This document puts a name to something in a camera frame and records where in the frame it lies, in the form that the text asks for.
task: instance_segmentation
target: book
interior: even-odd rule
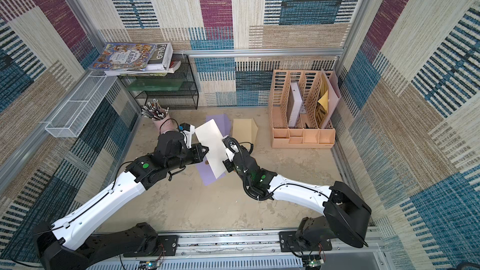
[[[159,43],[156,46],[152,58],[147,63],[145,70],[166,70],[172,59],[172,43]]]
[[[116,70],[116,71],[108,71],[104,70],[106,76],[118,76],[118,75],[143,75],[143,76],[165,76],[169,73],[175,73],[175,71],[180,68],[182,64],[181,61],[171,61],[170,67],[166,70],[143,70],[143,71],[135,71],[135,70]]]
[[[141,70],[147,66],[156,48],[156,44],[107,43],[89,69]]]

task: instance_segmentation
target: metal rail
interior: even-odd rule
[[[70,9],[73,11],[74,15],[77,17],[78,22],[85,30],[85,33],[92,41],[93,45],[98,52],[102,52],[105,47],[105,40],[103,39],[100,31],[95,27],[92,19],[85,12],[85,8],[80,3],[79,0],[65,0],[69,5]]]
[[[159,269],[298,269],[302,267],[301,260],[290,252],[281,252],[280,249],[279,232],[292,230],[296,228],[159,233],[159,235],[178,236],[176,255],[167,256]],[[328,260],[350,260],[351,258],[353,262],[361,257],[363,260],[367,259],[370,266],[375,266],[371,269],[395,269],[375,226],[368,228],[365,240],[369,247],[354,248],[338,239],[333,239],[333,250],[327,251],[326,257]],[[152,260],[152,257],[123,257],[122,260],[124,264],[141,265]],[[119,258],[113,257],[90,269],[103,269],[102,266],[117,264],[120,265]],[[365,269],[365,267],[359,266],[357,269]]]
[[[343,54],[343,48],[174,50],[173,54],[189,57],[338,57]]]
[[[358,11],[353,19],[352,25],[350,27],[350,31],[346,36],[345,43],[344,43],[344,54],[340,56],[338,61],[335,63],[335,71],[338,74],[341,68],[343,67],[343,61],[345,60],[345,56],[349,50],[350,44],[352,41],[357,37],[358,31],[360,29],[360,25],[362,24],[363,20],[365,19],[365,13],[370,6],[372,0],[361,0],[360,5],[358,6]]]

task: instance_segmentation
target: concrete floor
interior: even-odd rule
[[[341,180],[329,149],[272,149],[267,107],[205,108],[171,111],[179,123],[200,126],[207,115],[227,114],[234,118],[253,118],[258,126],[252,153],[257,164],[285,177],[315,185],[332,185]],[[150,153],[159,133],[152,120],[142,118],[125,161]],[[136,197],[99,228],[116,232],[147,222],[157,231],[220,230],[243,228],[297,227],[303,217],[318,217],[311,209],[287,201],[255,201],[244,192],[235,173],[204,186],[195,165],[182,173],[156,183]]]

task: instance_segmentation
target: white paper sheet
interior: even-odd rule
[[[220,133],[215,120],[212,119],[201,126],[196,127],[195,134],[197,135],[198,141],[203,146],[208,147],[209,150],[206,154],[208,164],[212,168],[215,178],[218,178],[227,170],[223,161],[228,159],[228,157],[225,152],[225,146],[222,142],[223,136]]]

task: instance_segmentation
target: mounting plate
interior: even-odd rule
[[[297,231],[280,231],[278,233],[278,237],[280,238],[280,249],[282,252],[300,252],[302,250],[300,249],[297,238],[295,237],[296,232]],[[332,243],[330,241],[322,240],[320,244],[324,251],[332,250]],[[318,251],[319,247],[318,245],[315,245],[308,250]]]
[[[177,252],[177,244],[178,244],[178,236],[175,234],[172,235],[159,235],[158,242],[163,244],[163,248],[165,249],[165,256],[166,257],[174,257],[175,253]],[[152,254],[145,255],[144,252],[128,252],[124,253],[123,256],[126,258],[137,258],[137,257],[158,257],[161,251],[156,250]]]

